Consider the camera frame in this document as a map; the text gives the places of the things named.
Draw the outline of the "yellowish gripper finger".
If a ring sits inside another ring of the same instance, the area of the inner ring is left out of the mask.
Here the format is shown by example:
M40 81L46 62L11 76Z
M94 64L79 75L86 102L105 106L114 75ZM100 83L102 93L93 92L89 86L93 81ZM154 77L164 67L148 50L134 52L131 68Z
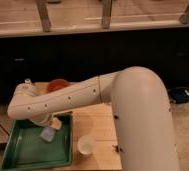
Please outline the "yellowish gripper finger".
M57 118L57 117L54 117L52 119L52 125L51 127L56 129L56 130L59 130L62 126L62 122Z

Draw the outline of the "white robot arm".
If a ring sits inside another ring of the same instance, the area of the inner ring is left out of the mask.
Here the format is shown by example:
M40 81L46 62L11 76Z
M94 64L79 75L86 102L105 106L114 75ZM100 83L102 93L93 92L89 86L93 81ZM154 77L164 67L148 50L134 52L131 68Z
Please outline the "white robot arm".
M123 171L180 171L168 93L148 68L129 67L44 95L22 83L7 113L23 120L100 103L112 107Z

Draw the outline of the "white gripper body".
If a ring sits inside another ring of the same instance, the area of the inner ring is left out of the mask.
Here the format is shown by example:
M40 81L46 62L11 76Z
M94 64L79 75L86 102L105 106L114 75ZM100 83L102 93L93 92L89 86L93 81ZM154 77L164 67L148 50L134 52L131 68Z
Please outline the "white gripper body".
M32 117L30 121L38 126L47 127L52 124L52 115L51 114L43 114Z

